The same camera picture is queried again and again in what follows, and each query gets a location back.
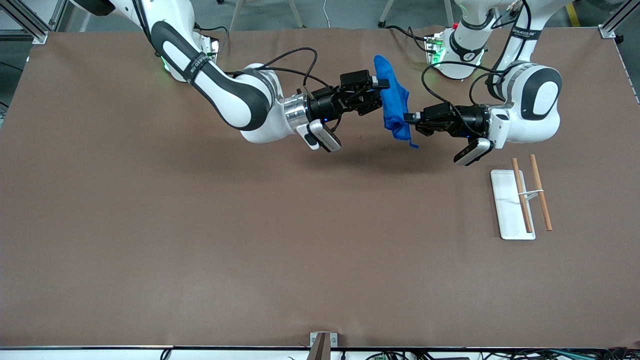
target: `wooden dowel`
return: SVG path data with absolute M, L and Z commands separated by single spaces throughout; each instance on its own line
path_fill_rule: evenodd
M 533 233 L 533 226 L 531 226 L 531 219 L 529 218 L 529 208 L 527 207 L 527 199 L 525 198 L 524 186 L 522 186 L 522 179 L 520 178 L 520 167 L 518 166 L 518 159 L 511 159 L 513 165 L 513 175 L 516 177 L 516 186 L 518 186 L 518 197 L 520 198 L 520 208 L 522 209 L 522 217 L 524 217 L 524 226 L 528 233 Z
M 534 154 L 529 155 L 531 160 L 531 167 L 533 168 L 533 181 L 536 184 L 536 190 L 542 190 L 542 182 L 540 181 L 540 173 L 538 172 L 538 163 L 536 162 L 536 156 Z M 551 231 L 554 228 L 551 226 L 551 217 L 549 216 L 549 209 L 547 209 L 547 198 L 545 192 L 538 192 L 538 198 L 540 199 L 540 207 L 542 208 L 542 217 L 545 218 L 545 227 L 547 231 Z

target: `brown table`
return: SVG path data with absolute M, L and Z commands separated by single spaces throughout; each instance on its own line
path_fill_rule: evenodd
M 382 53 L 412 111 L 436 103 L 423 55 L 389 30 L 229 45 L 228 70 L 315 47 L 314 74 L 335 84 Z M 463 140 L 415 133 L 411 149 L 381 111 L 346 115 L 335 154 L 295 136 L 250 144 L 142 34 L 50 34 L 1 131 L 0 343 L 297 345 L 337 331 L 343 346 L 638 346 L 639 107 L 596 29 L 547 29 L 533 60 L 564 77 L 560 130 L 461 168 Z M 287 94 L 301 82 L 281 79 Z M 468 103 L 469 80 L 428 81 Z M 533 203 L 538 238 L 504 241 L 489 172 L 517 156 L 531 183 L 530 153 L 554 231 Z

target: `gray floor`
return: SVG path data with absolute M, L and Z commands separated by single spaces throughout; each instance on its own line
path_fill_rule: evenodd
M 218 4 L 215 0 L 192 0 L 196 21 L 202 27 L 227 26 L 231 23 L 235 1 Z M 387 0 L 327 0 L 326 11 L 334 28 L 375 28 Z M 304 25 L 308 28 L 327 26 L 323 0 L 296 0 Z M 596 26 L 610 15 L 587 1 L 574 2 L 581 26 Z M 453 6 L 454 18 L 460 9 Z M 67 31 L 139 31 L 133 23 L 115 15 L 95 17 L 73 9 L 67 16 Z M 406 28 L 421 28 L 446 24 L 447 17 L 441 0 L 397 0 L 387 17 L 387 24 Z M 548 26 L 570 26 L 566 10 L 555 14 Z M 296 22 L 286 0 L 256 0 L 246 3 L 236 30 L 274 30 L 295 28 Z M 640 11 L 617 31 L 625 36 L 620 53 L 627 65 L 631 80 L 640 86 Z M 29 42 L 0 41 L 0 61 L 23 67 L 31 44 Z M 20 72 L 0 64 L 0 101 L 10 104 L 20 78 Z

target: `blue cloth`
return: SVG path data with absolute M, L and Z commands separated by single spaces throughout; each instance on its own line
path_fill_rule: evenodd
M 394 68 L 384 56 L 376 55 L 373 58 L 373 64 L 376 67 L 376 77 L 389 80 L 389 88 L 380 91 L 385 129 L 391 130 L 394 138 L 408 140 L 409 146 L 417 149 L 418 145 L 411 141 L 409 124 L 404 122 L 404 113 L 409 112 L 407 107 L 409 91 L 398 83 Z

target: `yellow tape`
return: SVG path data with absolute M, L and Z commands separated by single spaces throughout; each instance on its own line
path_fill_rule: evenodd
M 571 21 L 571 26 L 580 27 L 580 21 L 578 20 L 578 14 L 575 13 L 575 8 L 573 7 L 573 3 L 569 3 L 565 6 L 566 12 L 569 15 L 569 21 Z

